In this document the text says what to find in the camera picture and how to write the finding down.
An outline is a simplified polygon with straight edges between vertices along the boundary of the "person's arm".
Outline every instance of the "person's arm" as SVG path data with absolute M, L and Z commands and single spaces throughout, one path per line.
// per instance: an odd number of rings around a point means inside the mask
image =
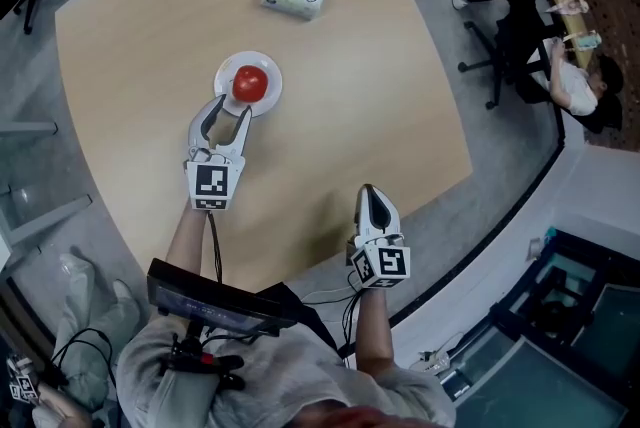
M 187 201 L 169 245 L 167 263 L 200 275 L 202 236 L 206 219 L 206 211 L 192 209 L 191 203 Z
M 367 290 L 360 299 L 356 329 L 356 363 L 359 371 L 373 377 L 395 366 L 391 327 L 383 289 Z
M 571 106 L 571 96 L 562 88 L 562 80 L 560 78 L 560 67 L 564 60 L 564 43 L 558 39 L 551 50 L 551 99 L 558 106 L 566 108 Z
M 44 382 L 38 384 L 40 403 L 64 418 L 62 428 L 91 428 L 91 416 L 80 405 Z

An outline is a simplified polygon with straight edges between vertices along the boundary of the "desk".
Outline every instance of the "desk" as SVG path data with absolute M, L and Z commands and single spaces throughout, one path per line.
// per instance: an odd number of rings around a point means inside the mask
M 241 50 L 271 56 L 284 89 L 252 121 L 233 205 L 216 215 L 225 283 L 256 291 L 343 250 L 365 182 L 406 215 L 471 172 L 413 0 L 325 0 L 311 22 L 259 0 L 70 0 L 56 29 L 80 144 L 145 271 L 166 255 L 187 199 L 189 123 Z M 215 132 L 235 123 L 222 119 Z M 205 234 L 202 273 L 213 277 Z
M 558 4 L 565 0 L 553 0 L 554 3 Z M 573 33 L 583 33 L 587 31 L 587 25 L 584 22 L 584 18 L 582 14 L 577 14 L 575 16 L 565 16 L 561 15 L 562 22 L 567 28 L 567 32 L 569 35 Z M 586 69 L 589 66 L 589 61 L 591 60 L 591 55 L 593 54 L 592 50 L 588 51 L 578 51 L 578 44 L 576 39 L 571 39 L 571 45 L 573 49 L 575 49 L 576 60 L 578 61 L 578 65 L 583 69 Z

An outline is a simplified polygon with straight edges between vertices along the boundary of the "black pants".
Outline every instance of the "black pants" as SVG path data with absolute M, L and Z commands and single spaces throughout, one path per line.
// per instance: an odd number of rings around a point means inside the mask
M 491 0 L 467 0 L 469 2 Z M 526 64 L 538 43 L 556 32 L 553 27 L 546 28 L 538 14 L 536 0 L 507 0 L 509 2 L 509 15 L 505 22 L 509 28 L 509 54 L 515 63 Z
M 331 337 L 331 334 L 327 330 L 327 327 L 325 327 L 324 323 L 322 323 L 322 320 L 320 319 L 320 316 L 318 316 L 318 313 L 315 311 L 315 309 L 309 307 L 308 305 L 304 305 L 297 297 L 297 295 L 282 282 L 274 284 L 270 288 L 260 291 L 260 293 L 258 293 L 258 296 L 266 298 L 267 300 L 279 302 L 291 308 L 295 308 L 299 313 L 298 323 L 302 323 L 303 325 L 309 327 L 320 339 L 327 343 L 336 352 L 338 351 L 336 342 L 333 340 L 333 337 Z

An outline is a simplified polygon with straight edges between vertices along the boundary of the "white plate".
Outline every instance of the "white plate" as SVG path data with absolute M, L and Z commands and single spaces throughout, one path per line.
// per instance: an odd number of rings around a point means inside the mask
M 257 103 L 245 103 L 233 97 L 233 78 L 243 65 L 254 65 L 267 74 L 269 84 L 264 97 Z M 222 107 L 231 115 L 239 117 L 242 111 L 251 105 L 253 117 L 262 115 L 273 108 L 282 94 L 282 73 L 276 63 L 264 53 L 257 51 L 241 51 L 227 58 L 216 73 L 213 80 L 213 91 L 216 97 L 227 94 Z

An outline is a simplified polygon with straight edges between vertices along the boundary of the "gray pants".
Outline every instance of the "gray pants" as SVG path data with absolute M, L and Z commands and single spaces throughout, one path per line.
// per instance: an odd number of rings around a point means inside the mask
M 120 299 L 103 315 L 89 319 L 94 278 L 95 271 L 90 263 L 83 264 L 71 276 L 54 355 L 76 333 L 89 327 L 104 332 L 109 338 L 113 347 L 112 364 L 115 364 L 117 355 L 134 335 L 140 310 L 135 300 Z M 97 346 L 109 358 L 109 345 L 95 332 L 85 332 L 77 340 Z M 70 345 L 61 369 L 69 381 L 62 390 L 89 412 L 100 408 L 109 392 L 109 371 L 97 350 L 82 343 Z

